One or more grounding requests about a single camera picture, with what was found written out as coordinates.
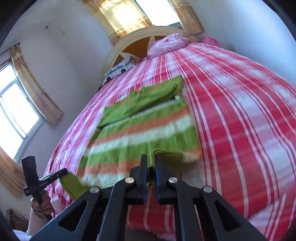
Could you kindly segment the white sleeved left forearm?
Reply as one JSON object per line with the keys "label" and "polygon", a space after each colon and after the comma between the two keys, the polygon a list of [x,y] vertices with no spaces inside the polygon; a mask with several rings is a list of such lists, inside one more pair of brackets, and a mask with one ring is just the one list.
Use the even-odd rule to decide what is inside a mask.
{"label": "white sleeved left forearm", "polygon": [[41,228],[43,228],[47,223],[48,219],[44,213],[35,212],[32,208],[30,210],[29,225],[26,231],[27,235],[33,236]]}

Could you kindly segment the person's left hand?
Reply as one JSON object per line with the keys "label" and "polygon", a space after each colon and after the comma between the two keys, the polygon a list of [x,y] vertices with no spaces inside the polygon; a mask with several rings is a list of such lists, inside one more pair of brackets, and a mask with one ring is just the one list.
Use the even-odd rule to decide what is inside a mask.
{"label": "person's left hand", "polygon": [[47,216],[52,216],[52,213],[55,212],[53,205],[51,203],[51,197],[48,194],[48,191],[43,190],[41,192],[42,202],[32,197],[31,198],[31,208],[39,218],[46,218]]}

